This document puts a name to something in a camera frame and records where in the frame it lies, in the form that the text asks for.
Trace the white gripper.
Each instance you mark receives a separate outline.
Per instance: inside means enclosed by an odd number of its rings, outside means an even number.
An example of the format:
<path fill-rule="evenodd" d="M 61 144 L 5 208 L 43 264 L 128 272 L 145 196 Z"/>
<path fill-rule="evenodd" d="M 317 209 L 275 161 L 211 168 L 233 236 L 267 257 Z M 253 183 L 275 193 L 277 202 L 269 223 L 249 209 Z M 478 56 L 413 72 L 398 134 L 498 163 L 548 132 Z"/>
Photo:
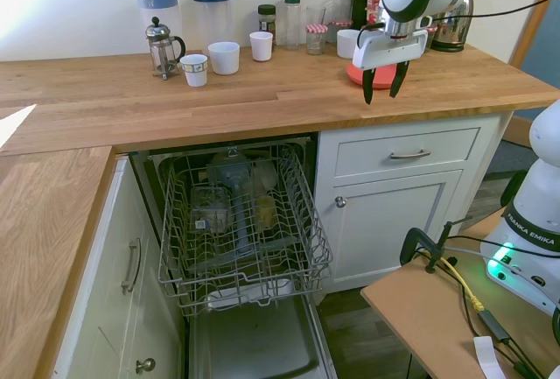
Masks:
<path fill-rule="evenodd" d="M 385 32 L 364 31 L 357 40 L 353 65 L 362 72 L 364 100 L 369 105 L 374 94 L 375 71 L 378 67 L 397 64 L 389 95 L 395 98 L 403 84 L 411 60 L 419 59 L 428 40 L 425 29 L 415 31 L 404 39 L 392 39 Z"/>

